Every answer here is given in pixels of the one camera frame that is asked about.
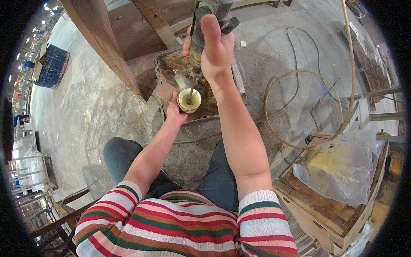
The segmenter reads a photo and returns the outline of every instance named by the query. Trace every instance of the stacked wood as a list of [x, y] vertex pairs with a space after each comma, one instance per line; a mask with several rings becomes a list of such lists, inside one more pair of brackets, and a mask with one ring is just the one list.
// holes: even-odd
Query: stacked wood
[[[366, 83], [368, 83], [370, 91], [375, 92], [384, 89], [390, 89], [390, 82], [388, 81], [387, 76], [384, 74], [384, 70], [381, 67], [378, 57], [376, 56], [374, 51], [369, 51], [366, 47], [366, 45], [369, 45], [369, 42], [366, 42], [365, 40], [359, 41], [357, 38], [358, 31], [356, 30], [356, 28], [353, 26], [350, 27], [350, 29], [354, 56], [356, 57], [356, 61], [359, 61], [359, 64], [361, 65], [358, 71], [362, 74], [365, 74], [367, 80]], [[343, 33], [347, 38], [345, 27], [338, 29], [337, 33]], [[383, 98], [383, 96], [374, 96], [373, 101], [374, 103], [378, 103]]]

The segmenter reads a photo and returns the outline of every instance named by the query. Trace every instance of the knee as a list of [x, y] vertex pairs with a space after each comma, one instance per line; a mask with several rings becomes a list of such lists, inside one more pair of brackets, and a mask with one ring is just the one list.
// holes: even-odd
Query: knee
[[106, 145], [104, 146], [103, 155], [110, 155], [110, 153], [118, 149], [118, 147], [122, 145], [124, 141], [125, 139], [122, 137], [113, 137], [112, 139], [108, 140]]

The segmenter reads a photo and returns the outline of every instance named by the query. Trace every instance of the left hand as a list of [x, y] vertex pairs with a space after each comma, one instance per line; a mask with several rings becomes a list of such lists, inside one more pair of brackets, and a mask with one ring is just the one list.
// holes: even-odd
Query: left hand
[[178, 125], [182, 125], [188, 117], [187, 113], [181, 113], [180, 107], [177, 104], [178, 92], [173, 92], [173, 99], [167, 107], [167, 120], [170, 119]]

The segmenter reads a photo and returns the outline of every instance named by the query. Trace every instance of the concrete floor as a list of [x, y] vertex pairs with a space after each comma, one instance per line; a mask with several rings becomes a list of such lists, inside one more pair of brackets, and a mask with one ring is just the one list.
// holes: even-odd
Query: concrete floor
[[[344, 20], [339, 0], [299, 0], [293, 7], [281, 8], [255, 5], [233, 10], [231, 16], [236, 16], [241, 22], [234, 30], [234, 56], [247, 92], [247, 108], [255, 121], [264, 119], [263, 99], [268, 87], [276, 78], [295, 69], [287, 27], [304, 29], [314, 38], [320, 52], [321, 73], [331, 83], [337, 81], [335, 87], [341, 98], [351, 94], [349, 53], [335, 33], [337, 22]], [[359, 25], [353, 15], [350, 17], [350, 21]], [[298, 68], [318, 72], [317, 52], [309, 37], [292, 30], [290, 38], [296, 49]], [[240, 41], [246, 41], [247, 47], [239, 47]], [[102, 151], [111, 137], [147, 143], [155, 136], [164, 118], [161, 100], [153, 94], [147, 104], [141, 104], [70, 19], [57, 22], [49, 43], [69, 51], [70, 61], [57, 89], [34, 86], [30, 113], [33, 129], [39, 131], [42, 152], [52, 158], [59, 186], [55, 198], [59, 200], [90, 185], [106, 172]], [[296, 78], [290, 76], [273, 89], [269, 96], [269, 113], [287, 103], [296, 88]], [[270, 118], [273, 128], [284, 139], [304, 145], [305, 137], [316, 130], [309, 111], [325, 92], [317, 77], [301, 74], [300, 89], [295, 99], [278, 116]], [[357, 83], [356, 94], [359, 93], [361, 89]], [[313, 116], [321, 130], [335, 132], [340, 123], [336, 102], [326, 96], [321, 108], [317, 109]], [[300, 151], [277, 140], [265, 121], [257, 123], [257, 126], [274, 179], [288, 168]], [[218, 119], [184, 125], [177, 141], [194, 140], [219, 131]], [[194, 189], [201, 182], [220, 138], [218, 135], [174, 145], [164, 170], [181, 186]], [[106, 175], [91, 187], [90, 194], [70, 206], [80, 208], [113, 186]], [[286, 215], [297, 238], [302, 230], [287, 210]]]

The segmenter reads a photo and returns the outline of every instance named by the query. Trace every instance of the right hand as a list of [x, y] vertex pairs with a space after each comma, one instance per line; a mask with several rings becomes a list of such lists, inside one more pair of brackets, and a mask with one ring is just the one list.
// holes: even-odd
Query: right hand
[[[201, 55], [201, 70], [208, 82], [220, 78], [233, 77], [231, 59], [233, 58], [234, 34], [221, 33], [217, 18], [213, 14], [201, 18], [201, 30], [204, 34], [204, 50]], [[183, 55], [188, 56], [191, 37], [185, 38]]]

